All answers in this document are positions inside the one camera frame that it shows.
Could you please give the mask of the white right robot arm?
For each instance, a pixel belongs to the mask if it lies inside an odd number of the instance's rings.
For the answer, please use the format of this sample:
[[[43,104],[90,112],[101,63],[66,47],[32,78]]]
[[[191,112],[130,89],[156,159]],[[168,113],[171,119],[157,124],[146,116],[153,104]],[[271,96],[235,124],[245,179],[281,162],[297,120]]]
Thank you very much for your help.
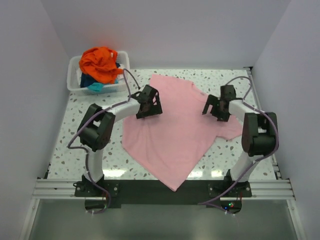
[[[231,116],[242,121],[242,153],[236,164],[228,170],[230,180],[223,183],[223,192],[230,197],[240,190],[240,183],[247,182],[256,165],[272,156],[279,148],[277,115],[264,112],[237,97],[233,85],[220,87],[220,96],[210,94],[202,114],[209,112],[220,122],[229,122]]]

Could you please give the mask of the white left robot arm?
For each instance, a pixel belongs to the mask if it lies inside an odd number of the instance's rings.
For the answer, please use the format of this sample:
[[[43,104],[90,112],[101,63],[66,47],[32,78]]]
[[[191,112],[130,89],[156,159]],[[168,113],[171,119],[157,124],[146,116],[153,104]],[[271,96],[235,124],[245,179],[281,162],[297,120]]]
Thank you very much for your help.
[[[92,104],[87,109],[77,136],[86,151],[84,178],[86,191],[99,196],[104,190],[103,149],[111,139],[114,124],[127,117],[144,119],[163,113],[159,91],[145,85],[141,91],[130,94],[128,99],[109,106]]]

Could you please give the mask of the pink t shirt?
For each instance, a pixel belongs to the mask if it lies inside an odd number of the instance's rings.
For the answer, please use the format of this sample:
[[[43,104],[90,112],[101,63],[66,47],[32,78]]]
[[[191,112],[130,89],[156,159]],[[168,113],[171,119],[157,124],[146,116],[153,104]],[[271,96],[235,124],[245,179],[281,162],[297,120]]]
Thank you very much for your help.
[[[216,138],[242,135],[235,116],[218,121],[202,111],[208,95],[185,79],[154,74],[150,86],[159,92],[162,114],[123,121],[122,147],[172,191],[187,179]]]

